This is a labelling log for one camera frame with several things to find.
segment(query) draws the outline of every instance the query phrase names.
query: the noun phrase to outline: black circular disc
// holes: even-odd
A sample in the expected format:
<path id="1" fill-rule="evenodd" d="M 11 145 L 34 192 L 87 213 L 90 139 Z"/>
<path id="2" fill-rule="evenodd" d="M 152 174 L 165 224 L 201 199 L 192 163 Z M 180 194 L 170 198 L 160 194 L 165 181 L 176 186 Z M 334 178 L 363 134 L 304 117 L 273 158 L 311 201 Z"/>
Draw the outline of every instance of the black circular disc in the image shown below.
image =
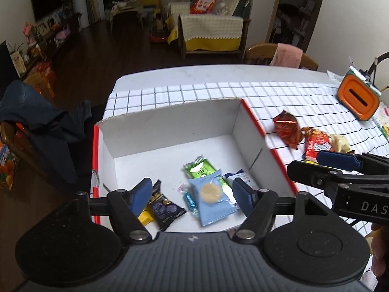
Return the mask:
<path id="1" fill-rule="evenodd" d="M 280 272 L 310 284 L 359 279 L 369 260 L 366 240 L 346 223 L 310 221 L 283 225 L 265 239 L 263 251 Z"/>
<path id="2" fill-rule="evenodd" d="M 77 216 L 37 226 L 19 239 L 15 257 L 24 277 L 42 285 L 86 282 L 108 270 L 121 252 L 114 232 Z"/>

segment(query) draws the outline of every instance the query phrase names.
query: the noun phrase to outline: green snack package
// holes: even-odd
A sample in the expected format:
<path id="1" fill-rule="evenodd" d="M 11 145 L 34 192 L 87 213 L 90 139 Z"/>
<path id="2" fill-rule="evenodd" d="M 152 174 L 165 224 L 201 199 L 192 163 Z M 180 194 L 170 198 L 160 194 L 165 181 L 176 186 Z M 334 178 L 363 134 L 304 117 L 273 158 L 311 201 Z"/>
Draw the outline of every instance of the green snack package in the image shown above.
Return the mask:
<path id="1" fill-rule="evenodd" d="M 184 164 L 184 169 L 190 178 L 205 177 L 206 175 L 216 172 L 212 164 L 203 155 L 200 155 L 192 162 Z M 223 192 L 228 196 L 230 202 L 237 205 L 237 201 L 234 198 L 231 187 L 222 177 L 220 177 L 220 183 Z"/>

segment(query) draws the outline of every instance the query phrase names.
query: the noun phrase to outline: human hand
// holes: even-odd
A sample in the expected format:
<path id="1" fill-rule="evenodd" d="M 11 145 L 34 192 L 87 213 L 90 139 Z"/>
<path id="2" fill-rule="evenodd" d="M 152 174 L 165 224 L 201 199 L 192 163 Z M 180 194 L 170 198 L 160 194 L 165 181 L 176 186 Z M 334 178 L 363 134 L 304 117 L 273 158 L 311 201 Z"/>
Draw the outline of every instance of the human hand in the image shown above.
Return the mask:
<path id="1" fill-rule="evenodd" d="M 380 230 L 382 228 L 381 225 L 372 224 L 372 230 Z M 371 251 L 373 251 L 373 263 L 371 266 L 371 271 L 373 271 L 374 275 L 379 278 L 382 276 L 386 269 L 386 264 L 384 260 L 384 255 L 388 249 L 389 242 L 385 241 L 381 231 L 377 232 L 371 241 Z"/>

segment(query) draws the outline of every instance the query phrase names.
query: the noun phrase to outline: dark clothing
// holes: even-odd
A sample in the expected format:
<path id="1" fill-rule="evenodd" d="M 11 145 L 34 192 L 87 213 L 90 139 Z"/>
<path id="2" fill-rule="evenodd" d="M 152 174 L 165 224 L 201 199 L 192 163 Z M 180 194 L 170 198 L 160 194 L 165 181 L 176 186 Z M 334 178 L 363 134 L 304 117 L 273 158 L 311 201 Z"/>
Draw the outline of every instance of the dark clothing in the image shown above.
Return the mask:
<path id="1" fill-rule="evenodd" d="M 44 168 L 52 168 L 66 183 L 74 184 L 77 174 L 68 144 L 86 139 L 84 122 L 91 117 L 89 101 L 73 113 L 51 105 L 33 87 L 13 81 L 0 102 L 0 121 L 23 124 Z"/>

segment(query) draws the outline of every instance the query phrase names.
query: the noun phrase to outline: black snack package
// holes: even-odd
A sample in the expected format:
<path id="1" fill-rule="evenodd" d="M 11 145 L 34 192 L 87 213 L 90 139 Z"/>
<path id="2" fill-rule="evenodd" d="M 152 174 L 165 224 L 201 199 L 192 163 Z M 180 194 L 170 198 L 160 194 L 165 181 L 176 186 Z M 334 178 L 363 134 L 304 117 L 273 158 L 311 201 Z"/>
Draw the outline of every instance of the black snack package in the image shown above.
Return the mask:
<path id="1" fill-rule="evenodd" d="M 152 196 L 149 206 L 154 213 L 154 218 L 158 223 L 161 232 L 166 231 L 174 220 L 186 213 L 184 208 L 170 202 L 161 193 L 161 181 L 158 180 L 152 187 Z"/>

